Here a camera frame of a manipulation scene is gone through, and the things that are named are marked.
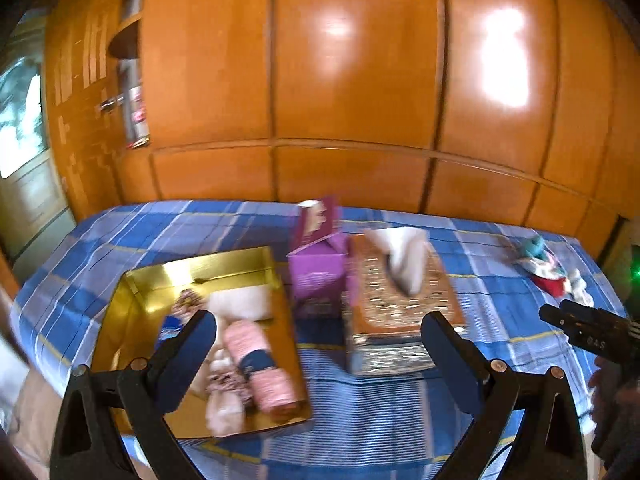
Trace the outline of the person's right hand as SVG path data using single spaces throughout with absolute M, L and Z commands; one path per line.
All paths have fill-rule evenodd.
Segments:
M 639 379 L 623 382 L 622 368 L 600 356 L 594 365 L 591 451 L 602 460 L 605 479 L 638 479 Z

